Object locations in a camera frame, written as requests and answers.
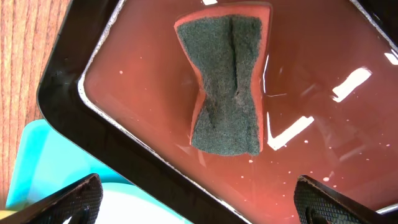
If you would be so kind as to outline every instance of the brown liquid surface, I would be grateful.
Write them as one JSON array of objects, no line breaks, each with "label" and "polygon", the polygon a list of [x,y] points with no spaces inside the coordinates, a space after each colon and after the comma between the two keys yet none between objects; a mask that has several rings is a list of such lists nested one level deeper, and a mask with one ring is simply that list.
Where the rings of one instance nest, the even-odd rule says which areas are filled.
[{"label": "brown liquid surface", "polygon": [[[263,102],[271,128],[259,156],[217,156],[189,145],[198,85],[173,25],[208,7],[200,0],[127,1],[88,70],[88,98],[254,223],[299,223],[293,194],[300,174],[374,210],[397,203],[398,65],[384,55],[391,48],[348,0],[269,2]],[[334,87],[359,68],[372,75],[333,100]],[[313,122],[302,127],[302,116]],[[277,141],[292,125],[303,131],[271,148],[267,133]]]}]

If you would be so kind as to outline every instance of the sponge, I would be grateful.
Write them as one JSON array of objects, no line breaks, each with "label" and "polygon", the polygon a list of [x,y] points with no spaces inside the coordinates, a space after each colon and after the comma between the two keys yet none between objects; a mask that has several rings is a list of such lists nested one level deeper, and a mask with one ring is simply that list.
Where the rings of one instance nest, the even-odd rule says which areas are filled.
[{"label": "sponge", "polygon": [[199,83],[192,146],[223,156],[262,151],[269,16],[268,5],[240,4],[194,12],[175,23]]}]

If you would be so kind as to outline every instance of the yellow object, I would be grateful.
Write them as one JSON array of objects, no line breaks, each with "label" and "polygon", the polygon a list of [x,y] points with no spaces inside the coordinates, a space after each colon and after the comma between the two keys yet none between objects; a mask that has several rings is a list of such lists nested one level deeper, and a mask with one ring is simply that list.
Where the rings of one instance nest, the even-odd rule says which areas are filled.
[{"label": "yellow object", "polygon": [[0,211],[0,219],[6,218],[9,215],[16,213],[15,211]]}]

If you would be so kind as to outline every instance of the wood grain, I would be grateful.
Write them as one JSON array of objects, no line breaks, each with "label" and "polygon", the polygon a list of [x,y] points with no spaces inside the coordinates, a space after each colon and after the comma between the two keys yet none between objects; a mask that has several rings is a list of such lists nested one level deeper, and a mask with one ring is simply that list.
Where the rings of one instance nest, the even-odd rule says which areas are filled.
[{"label": "wood grain", "polygon": [[22,130],[41,117],[36,89],[69,0],[0,0],[0,210]]}]

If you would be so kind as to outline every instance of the dark green fabric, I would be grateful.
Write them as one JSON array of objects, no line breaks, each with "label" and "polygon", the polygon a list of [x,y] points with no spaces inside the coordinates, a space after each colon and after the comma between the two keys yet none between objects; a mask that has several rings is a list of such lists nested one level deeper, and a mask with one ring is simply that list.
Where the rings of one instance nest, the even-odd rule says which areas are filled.
[{"label": "dark green fabric", "polygon": [[180,25],[177,34],[201,71],[206,91],[192,145],[224,156],[258,155],[250,83],[259,55],[260,19],[234,15],[204,18]]}]

